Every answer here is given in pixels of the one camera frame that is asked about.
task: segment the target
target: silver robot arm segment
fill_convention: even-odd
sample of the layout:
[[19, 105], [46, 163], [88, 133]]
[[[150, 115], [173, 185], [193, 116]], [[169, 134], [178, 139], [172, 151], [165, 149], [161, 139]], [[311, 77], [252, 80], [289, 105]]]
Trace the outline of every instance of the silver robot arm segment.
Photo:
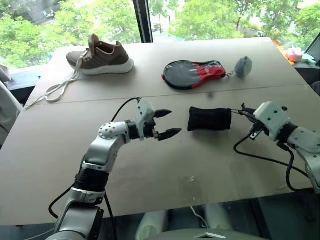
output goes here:
[[131, 140], [155, 138], [159, 141], [178, 134], [180, 128], [164, 133], [155, 130], [154, 118], [161, 118], [169, 110], [156, 111], [151, 103], [138, 100], [136, 122], [130, 120], [109, 122], [101, 126], [96, 139], [84, 156], [79, 173], [75, 176], [67, 201], [55, 225], [54, 234], [47, 240], [96, 240], [98, 239], [104, 211], [97, 205], [105, 196], [118, 151]]
[[292, 123], [286, 107], [268, 101], [253, 113], [268, 131], [269, 138], [295, 149], [305, 162], [305, 170], [315, 193], [320, 194], [320, 134]]

